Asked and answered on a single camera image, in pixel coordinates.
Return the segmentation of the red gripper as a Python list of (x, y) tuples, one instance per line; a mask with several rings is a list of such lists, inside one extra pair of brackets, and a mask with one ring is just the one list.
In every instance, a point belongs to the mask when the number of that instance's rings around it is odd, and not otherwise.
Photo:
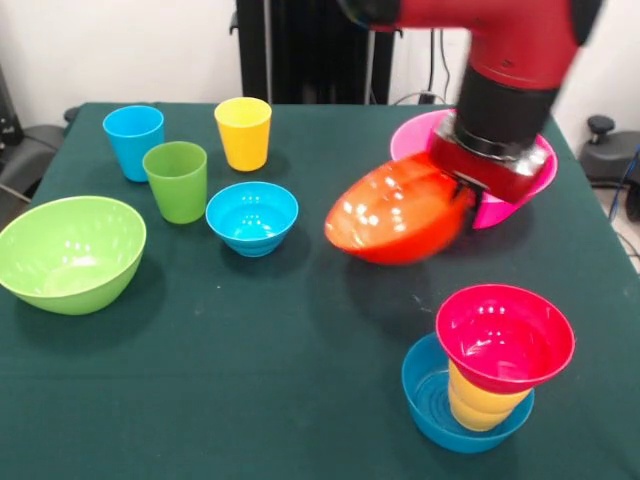
[(527, 149), (516, 160), (498, 160), (470, 152), (451, 137), (434, 134), (428, 145), (433, 164), (458, 182), (452, 203), (468, 203), (470, 186), (474, 202), (470, 210), (469, 229), (476, 229), (484, 191), (508, 203), (517, 203), (534, 188), (548, 163), (548, 153), (538, 145)]

